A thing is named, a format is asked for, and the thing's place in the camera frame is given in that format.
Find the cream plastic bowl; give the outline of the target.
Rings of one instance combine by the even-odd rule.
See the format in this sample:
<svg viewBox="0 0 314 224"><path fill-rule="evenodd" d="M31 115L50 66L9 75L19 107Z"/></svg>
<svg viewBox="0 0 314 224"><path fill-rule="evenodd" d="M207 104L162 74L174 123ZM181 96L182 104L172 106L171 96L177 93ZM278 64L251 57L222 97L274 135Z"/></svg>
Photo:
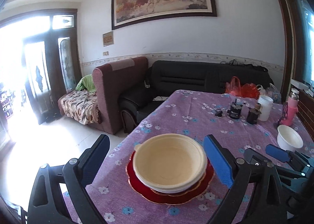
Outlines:
<svg viewBox="0 0 314 224"><path fill-rule="evenodd" d="M136 177L162 193L178 193L199 181L208 165L203 147L180 134L154 136L135 146Z"/></svg>

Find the dark jar with cork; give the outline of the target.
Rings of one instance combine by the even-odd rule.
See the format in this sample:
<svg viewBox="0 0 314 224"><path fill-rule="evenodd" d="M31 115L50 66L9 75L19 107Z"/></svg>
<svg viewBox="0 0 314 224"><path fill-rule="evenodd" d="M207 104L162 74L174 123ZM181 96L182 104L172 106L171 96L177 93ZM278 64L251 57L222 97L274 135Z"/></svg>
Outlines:
<svg viewBox="0 0 314 224"><path fill-rule="evenodd" d="M257 124L258 117L261 114L260 109L261 109L260 103L256 103L254 108L248 108L248 115L246 118L247 123L251 125Z"/></svg>

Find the black cylindrical motor device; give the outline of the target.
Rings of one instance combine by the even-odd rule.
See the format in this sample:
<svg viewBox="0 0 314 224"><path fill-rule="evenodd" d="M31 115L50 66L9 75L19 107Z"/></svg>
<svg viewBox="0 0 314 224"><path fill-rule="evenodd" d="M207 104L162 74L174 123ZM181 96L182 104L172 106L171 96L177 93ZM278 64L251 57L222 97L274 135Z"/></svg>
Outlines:
<svg viewBox="0 0 314 224"><path fill-rule="evenodd" d="M241 111L243 108L243 103L239 99L235 99L227 111L227 114L231 119L238 120L241 117Z"/></svg>

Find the small black adapter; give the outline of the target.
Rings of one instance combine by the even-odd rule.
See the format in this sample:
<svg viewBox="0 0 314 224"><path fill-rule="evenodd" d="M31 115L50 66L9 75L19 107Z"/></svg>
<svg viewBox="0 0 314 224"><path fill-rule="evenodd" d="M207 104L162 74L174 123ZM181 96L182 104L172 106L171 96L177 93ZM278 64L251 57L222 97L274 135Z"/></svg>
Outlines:
<svg viewBox="0 0 314 224"><path fill-rule="evenodd" d="M223 110L216 110L215 116L222 117L223 116Z"/></svg>

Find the black phone stand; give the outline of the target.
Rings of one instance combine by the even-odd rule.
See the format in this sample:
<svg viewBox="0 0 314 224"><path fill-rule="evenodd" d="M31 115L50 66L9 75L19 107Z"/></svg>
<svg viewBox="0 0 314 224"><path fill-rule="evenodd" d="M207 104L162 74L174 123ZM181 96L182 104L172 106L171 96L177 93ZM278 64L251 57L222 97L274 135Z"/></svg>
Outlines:
<svg viewBox="0 0 314 224"><path fill-rule="evenodd" d="M287 115L288 115L288 103L285 102L282 108L282 115L278 119L278 121L274 123L274 127L277 128L279 125L283 125L283 122L287 119Z"/></svg>

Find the white plastic jar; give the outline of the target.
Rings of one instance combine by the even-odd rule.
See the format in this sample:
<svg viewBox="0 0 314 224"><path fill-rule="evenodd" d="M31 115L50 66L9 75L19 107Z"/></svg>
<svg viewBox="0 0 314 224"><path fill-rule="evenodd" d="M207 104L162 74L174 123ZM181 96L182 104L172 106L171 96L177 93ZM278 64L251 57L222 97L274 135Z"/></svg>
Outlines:
<svg viewBox="0 0 314 224"><path fill-rule="evenodd" d="M270 115L270 112L272 110L273 106L273 99L266 95L260 95L258 99L258 103L261 105L260 108L260 115L258 117L258 120L260 121L267 121Z"/></svg>

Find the pink thermos with knit sleeve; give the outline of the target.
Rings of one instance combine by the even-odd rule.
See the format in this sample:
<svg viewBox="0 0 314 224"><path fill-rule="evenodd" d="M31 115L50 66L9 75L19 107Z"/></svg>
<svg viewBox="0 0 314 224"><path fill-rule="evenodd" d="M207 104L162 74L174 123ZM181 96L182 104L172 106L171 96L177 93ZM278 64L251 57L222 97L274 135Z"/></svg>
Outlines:
<svg viewBox="0 0 314 224"><path fill-rule="evenodd" d="M298 112L299 91L292 88L287 99L288 103L288 115L287 119L283 122L283 125L291 126L293 119Z"/></svg>

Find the red plastic bag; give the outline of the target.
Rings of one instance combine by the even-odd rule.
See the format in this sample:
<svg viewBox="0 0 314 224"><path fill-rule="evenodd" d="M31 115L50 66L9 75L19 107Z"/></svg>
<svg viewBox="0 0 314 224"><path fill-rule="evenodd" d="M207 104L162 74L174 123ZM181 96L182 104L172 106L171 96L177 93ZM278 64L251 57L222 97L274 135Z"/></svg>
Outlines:
<svg viewBox="0 0 314 224"><path fill-rule="evenodd" d="M244 84L242 86L239 78L236 76L232 77L229 83L226 83L225 93L228 93L237 97L254 98L254 99L258 99L260 96L258 88L255 84L250 83L250 84Z"/></svg>

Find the large red scalloped plate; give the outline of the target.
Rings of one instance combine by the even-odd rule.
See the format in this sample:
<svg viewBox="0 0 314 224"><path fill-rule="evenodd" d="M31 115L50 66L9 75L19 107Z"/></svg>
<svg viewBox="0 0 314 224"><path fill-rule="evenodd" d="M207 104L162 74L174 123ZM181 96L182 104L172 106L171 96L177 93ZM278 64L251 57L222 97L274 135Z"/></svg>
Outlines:
<svg viewBox="0 0 314 224"><path fill-rule="evenodd" d="M135 151L132 152L129 158L129 162L126 165L126 174L128 176L128 183L130 187L141 197L146 199L149 202L156 204L166 204L166 205L180 205L190 202L192 199L203 194L209 187L212 179L215 176L213 166L208 160L208 165L206 167L203 177L189 189L184 190L183 192L175 194L166 194L157 192L147 186L145 186L137 177L133 169L133 158Z"/></svg>

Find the patterned blanket seat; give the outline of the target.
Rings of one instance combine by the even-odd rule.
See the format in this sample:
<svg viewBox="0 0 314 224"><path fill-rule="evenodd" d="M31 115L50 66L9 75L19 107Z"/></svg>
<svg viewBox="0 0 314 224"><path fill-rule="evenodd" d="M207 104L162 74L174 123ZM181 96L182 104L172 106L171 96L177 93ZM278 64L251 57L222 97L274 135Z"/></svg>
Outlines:
<svg viewBox="0 0 314 224"><path fill-rule="evenodd" d="M96 92L73 90L59 98L58 106L61 115L73 118L82 125L101 121Z"/></svg>

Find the black leather sofa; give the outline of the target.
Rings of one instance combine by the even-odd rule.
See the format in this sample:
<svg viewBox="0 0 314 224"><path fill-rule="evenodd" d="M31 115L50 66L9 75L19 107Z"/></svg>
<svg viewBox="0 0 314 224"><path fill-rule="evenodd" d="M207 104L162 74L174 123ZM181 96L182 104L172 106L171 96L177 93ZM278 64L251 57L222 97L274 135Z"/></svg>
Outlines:
<svg viewBox="0 0 314 224"><path fill-rule="evenodd" d="M132 132L176 90L220 94L232 77L238 77L241 85L268 87L273 82L266 68L252 64L156 61L144 78L119 96L123 129Z"/></svg>

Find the green cloth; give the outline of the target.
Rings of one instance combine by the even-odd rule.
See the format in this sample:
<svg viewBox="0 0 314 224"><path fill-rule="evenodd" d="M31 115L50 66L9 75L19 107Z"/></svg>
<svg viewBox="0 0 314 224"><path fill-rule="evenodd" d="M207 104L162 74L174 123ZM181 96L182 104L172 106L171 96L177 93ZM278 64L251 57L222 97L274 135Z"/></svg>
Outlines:
<svg viewBox="0 0 314 224"><path fill-rule="evenodd" d="M76 86L76 90L77 91L88 90L89 92L92 92L92 93L95 92L96 87L94 85L92 74L88 74L82 77Z"/></svg>

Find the wooden glass door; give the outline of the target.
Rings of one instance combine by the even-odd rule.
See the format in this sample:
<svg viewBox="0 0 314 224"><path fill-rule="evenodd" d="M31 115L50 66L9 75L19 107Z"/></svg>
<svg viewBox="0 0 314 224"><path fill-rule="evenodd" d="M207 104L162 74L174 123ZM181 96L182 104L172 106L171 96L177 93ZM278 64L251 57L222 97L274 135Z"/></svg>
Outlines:
<svg viewBox="0 0 314 224"><path fill-rule="evenodd" d="M81 78L76 8L25 12L1 20L1 39L20 43L22 75L38 124L61 117L58 100Z"/></svg>

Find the brown wooden cabinet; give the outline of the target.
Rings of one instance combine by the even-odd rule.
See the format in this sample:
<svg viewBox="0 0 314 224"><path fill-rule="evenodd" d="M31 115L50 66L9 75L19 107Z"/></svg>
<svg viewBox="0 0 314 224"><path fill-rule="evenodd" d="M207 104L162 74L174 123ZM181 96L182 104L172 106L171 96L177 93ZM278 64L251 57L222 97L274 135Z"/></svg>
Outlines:
<svg viewBox="0 0 314 224"><path fill-rule="evenodd" d="M313 0L278 0L285 33L285 65L281 93L288 96L291 80L312 86Z"/></svg>

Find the small wall plaque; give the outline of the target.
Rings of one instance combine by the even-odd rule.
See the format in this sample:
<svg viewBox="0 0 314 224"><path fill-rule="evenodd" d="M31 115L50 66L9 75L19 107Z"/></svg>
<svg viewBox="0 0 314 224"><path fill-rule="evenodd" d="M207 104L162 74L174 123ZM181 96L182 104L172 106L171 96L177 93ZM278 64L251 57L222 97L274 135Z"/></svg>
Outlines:
<svg viewBox="0 0 314 224"><path fill-rule="evenodd" d="M103 46L104 46L104 47L110 46L110 45L113 45L113 44L114 44L114 35L113 35L113 31L104 33L104 34L102 35L102 37L103 37Z"/></svg>

